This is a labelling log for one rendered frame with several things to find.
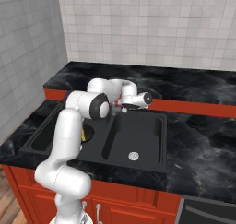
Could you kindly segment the red raised counter front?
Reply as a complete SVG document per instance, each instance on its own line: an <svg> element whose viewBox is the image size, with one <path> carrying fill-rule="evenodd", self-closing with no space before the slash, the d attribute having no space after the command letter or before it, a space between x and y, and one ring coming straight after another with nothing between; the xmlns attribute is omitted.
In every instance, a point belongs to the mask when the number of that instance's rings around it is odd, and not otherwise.
<svg viewBox="0 0 236 224"><path fill-rule="evenodd" d="M65 108L78 111L88 119L103 119L110 106L134 106L164 112L192 112L193 114L236 117L236 106L216 105L177 100L154 100L146 92L137 95L137 86L128 81L104 80L88 84L86 91L45 89L47 100L65 100Z"/></svg>

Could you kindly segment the black double basin sink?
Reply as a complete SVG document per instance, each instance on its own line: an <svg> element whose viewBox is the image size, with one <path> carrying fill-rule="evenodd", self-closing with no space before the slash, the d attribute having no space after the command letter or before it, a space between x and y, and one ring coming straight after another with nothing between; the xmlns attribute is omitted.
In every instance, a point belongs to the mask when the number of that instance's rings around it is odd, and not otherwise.
<svg viewBox="0 0 236 224"><path fill-rule="evenodd" d="M53 147L53 135L61 106L33 133L20 149L22 152L48 157ZM76 160L126 167L144 171L167 171L167 115L149 110L109 114L101 120L86 119L95 134L87 143L81 142ZM137 152L139 159L128 158Z"/></svg>

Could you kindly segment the red false drawer front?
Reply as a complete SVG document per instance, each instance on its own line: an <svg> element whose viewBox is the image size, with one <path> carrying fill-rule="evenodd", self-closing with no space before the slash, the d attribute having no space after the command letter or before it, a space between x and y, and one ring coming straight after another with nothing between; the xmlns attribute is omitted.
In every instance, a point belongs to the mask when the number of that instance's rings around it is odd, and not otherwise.
<svg viewBox="0 0 236 224"><path fill-rule="evenodd" d="M165 202L175 206L181 198L177 194L96 180L92 181L90 194L125 202L149 204L154 207Z"/></svg>

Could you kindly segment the dark round pan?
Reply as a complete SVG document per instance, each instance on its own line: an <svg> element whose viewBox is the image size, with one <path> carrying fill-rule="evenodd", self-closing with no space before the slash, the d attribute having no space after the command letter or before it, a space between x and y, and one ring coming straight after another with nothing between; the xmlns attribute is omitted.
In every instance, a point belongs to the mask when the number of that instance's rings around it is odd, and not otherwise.
<svg viewBox="0 0 236 224"><path fill-rule="evenodd" d="M85 132L85 137L86 137L86 141L85 142L82 142L82 143L87 143L88 141L90 141L92 139L92 137L94 136L95 134L95 131L94 129L88 125L88 124L84 124L83 127L84 129L84 132Z"/></svg>

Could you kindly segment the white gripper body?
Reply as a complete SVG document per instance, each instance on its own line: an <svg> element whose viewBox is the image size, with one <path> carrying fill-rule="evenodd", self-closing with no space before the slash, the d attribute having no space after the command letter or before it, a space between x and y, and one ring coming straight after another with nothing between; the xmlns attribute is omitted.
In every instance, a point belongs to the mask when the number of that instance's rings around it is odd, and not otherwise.
<svg viewBox="0 0 236 224"><path fill-rule="evenodd" d="M121 108L121 112L136 111L136 110L144 109L144 106L128 104L128 103L117 104L117 106Z"/></svg>

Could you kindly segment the red cupboard door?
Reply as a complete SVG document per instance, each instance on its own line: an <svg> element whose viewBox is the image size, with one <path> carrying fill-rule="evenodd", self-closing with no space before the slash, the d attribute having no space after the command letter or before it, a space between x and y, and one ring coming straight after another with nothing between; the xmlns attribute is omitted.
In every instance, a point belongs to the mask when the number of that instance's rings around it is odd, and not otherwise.
<svg viewBox="0 0 236 224"><path fill-rule="evenodd" d="M55 192L38 187L19 186L28 224L49 224L57 214Z"/></svg>
<svg viewBox="0 0 236 224"><path fill-rule="evenodd" d="M176 216L174 214L95 198L92 199L92 202L94 209L100 205L99 221L103 224L175 224Z"/></svg>

